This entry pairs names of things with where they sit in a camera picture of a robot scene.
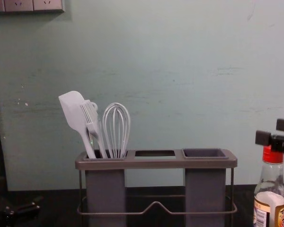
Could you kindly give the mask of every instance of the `whisk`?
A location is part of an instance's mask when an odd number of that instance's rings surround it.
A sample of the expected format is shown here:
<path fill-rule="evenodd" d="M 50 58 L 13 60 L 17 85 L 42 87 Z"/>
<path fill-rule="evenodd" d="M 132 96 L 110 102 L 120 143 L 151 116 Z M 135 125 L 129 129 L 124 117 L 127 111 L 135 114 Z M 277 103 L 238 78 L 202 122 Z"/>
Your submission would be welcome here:
<path fill-rule="evenodd" d="M 110 157 L 124 158 L 131 127 L 128 110 L 120 103 L 112 103 L 104 111 L 102 123 Z"/>

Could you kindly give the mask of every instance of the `light blue wall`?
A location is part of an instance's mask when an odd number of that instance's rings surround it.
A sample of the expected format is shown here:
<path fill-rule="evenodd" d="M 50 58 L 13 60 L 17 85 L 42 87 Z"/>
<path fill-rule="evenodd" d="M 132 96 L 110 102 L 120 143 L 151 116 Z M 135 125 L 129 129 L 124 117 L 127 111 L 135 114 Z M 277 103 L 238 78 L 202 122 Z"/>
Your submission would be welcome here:
<path fill-rule="evenodd" d="M 256 183 L 255 131 L 284 118 L 284 0 L 71 0 L 61 15 L 0 16 L 10 190 L 78 187 L 83 144 L 58 101 L 70 90 L 101 112 L 127 106 L 129 148 L 228 148 L 235 183 Z M 182 184 L 156 174 L 127 183 Z"/>

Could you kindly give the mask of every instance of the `red bottle cap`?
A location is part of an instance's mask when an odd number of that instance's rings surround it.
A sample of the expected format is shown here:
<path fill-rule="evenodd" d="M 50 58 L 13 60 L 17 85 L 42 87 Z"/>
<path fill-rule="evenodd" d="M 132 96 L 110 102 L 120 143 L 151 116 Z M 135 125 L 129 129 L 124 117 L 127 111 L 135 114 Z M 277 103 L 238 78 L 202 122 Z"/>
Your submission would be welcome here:
<path fill-rule="evenodd" d="M 278 151 L 272 151 L 271 147 L 263 148 L 263 161 L 268 163 L 283 163 L 284 153 Z"/>

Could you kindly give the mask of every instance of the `dark countertop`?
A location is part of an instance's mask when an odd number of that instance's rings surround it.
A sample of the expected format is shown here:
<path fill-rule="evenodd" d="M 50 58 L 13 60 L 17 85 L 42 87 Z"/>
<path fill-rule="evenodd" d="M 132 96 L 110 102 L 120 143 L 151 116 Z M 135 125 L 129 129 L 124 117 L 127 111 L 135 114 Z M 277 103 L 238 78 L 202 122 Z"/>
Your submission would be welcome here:
<path fill-rule="evenodd" d="M 234 227 L 252 227 L 253 218 L 253 191 L 255 185 L 235 185 L 235 203 L 238 212 L 234 215 Z M 164 194 L 182 194 L 183 187 L 163 187 L 159 190 L 155 189 L 155 194 L 164 192 Z M 131 188 L 128 194 L 143 194 L 150 192 L 152 189 Z M 9 192 L 8 200 L 14 205 L 31 202 L 37 196 L 43 196 L 41 202 L 41 212 L 38 220 L 28 222 L 26 224 L 17 225 L 18 227 L 79 227 L 80 217 L 76 213 L 79 203 L 79 190 L 56 190 L 56 191 L 33 191 L 33 192 Z M 184 207 L 183 198 L 165 198 L 159 199 L 163 203 L 168 203 L 174 211 L 181 211 Z M 147 199 L 128 199 L 127 207 L 129 209 L 144 209 L 148 204 Z M 143 217 L 128 218 L 128 227 L 180 227 L 184 226 L 182 217 L 171 218 L 168 214 L 160 209 L 152 209 Z"/>

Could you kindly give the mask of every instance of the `glass bottle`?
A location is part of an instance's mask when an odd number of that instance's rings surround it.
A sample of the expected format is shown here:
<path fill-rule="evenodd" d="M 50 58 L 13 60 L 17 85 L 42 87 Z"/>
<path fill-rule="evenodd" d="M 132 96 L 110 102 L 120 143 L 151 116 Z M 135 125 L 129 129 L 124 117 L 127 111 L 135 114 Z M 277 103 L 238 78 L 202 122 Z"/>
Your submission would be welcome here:
<path fill-rule="evenodd" d="M 282 152 L 263 149 L 260 182 L 255 188 L 254 227 L 284 227 L 284 180 Z"/>

